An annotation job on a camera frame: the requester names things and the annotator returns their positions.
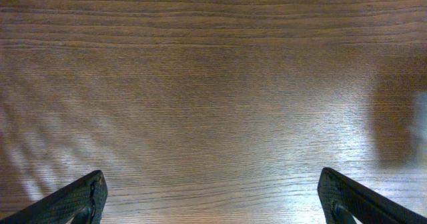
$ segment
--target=wooden table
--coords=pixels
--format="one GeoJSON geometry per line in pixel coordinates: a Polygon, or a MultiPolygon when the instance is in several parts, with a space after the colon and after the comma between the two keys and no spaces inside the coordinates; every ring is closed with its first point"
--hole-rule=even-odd
{"type": "Polygon", "coordinates": [[[425,216],[426,4],[2,0],[0,210],[101,169],[103,223],[324,223],[328,166],[425,216]]]}

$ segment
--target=black object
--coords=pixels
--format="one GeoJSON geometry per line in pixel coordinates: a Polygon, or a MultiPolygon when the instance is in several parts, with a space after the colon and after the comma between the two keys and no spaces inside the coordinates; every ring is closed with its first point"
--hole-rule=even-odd
{"type": "Polygon", "coordinates": [[[29,207],[0,220],[3,223],[98,224],[107,200],[102,171],[93,171],[29,207]]]}
{"type": "Polygon", "coordinates": [[[381,196],[375,191],[325,167],[318,194],[326,223],[427,223],[427,218],[381,196]]]}

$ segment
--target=polished wood surface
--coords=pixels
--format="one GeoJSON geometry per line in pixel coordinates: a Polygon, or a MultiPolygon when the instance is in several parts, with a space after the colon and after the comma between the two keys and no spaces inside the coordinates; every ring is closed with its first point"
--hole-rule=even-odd
{"type": "Polygon", "coordinates": [[[324,223],[327,166],[426,216],[426,4],[1,0],[0,211],[101,169],[103,223],[324,223]]]}

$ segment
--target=tabletop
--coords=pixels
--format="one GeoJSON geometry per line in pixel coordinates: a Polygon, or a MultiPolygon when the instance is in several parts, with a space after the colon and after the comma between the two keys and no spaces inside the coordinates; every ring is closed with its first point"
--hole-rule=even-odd
{"type": "Polygon", "coordinates": [[[1,0],[0,212],[100,169],[103,223],[325,223],[332,167],[427,216],[426,4],[1,0]]]}

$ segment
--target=dark wood surface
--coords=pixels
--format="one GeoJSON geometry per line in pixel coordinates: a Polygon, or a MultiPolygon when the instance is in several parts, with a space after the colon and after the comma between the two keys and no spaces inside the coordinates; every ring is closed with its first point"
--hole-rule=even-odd
{"type": "Polygon", "coordinates": [[[426,4],[1,0],[0,211],[101,169],[104,223],[324,223],[328,166],[427,215],[426,4]]]}

